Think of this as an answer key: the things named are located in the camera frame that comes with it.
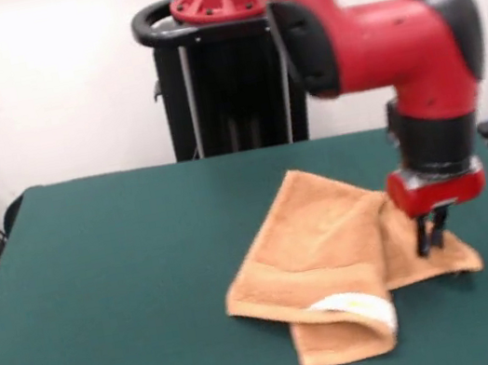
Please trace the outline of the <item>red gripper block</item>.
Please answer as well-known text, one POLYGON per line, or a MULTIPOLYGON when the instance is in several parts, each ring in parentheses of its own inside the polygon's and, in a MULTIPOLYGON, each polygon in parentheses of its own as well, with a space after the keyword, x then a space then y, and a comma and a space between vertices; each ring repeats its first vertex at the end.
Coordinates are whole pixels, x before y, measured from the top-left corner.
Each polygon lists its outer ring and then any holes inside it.
POLYGON ((479 196, 485 186, 485 171, 477 155, 470 158, 468 172, 432 179, 409 171, 397 169, 386 178, 386 192, 394 204, 409 217, 416 217, 417 254, 427 257, 430 244, 433 247, 444 246, 444 229, 448 218, 447 205, 463 204, 479 196), (432 214, 430 244, 427 234, 429 212, 432 214))

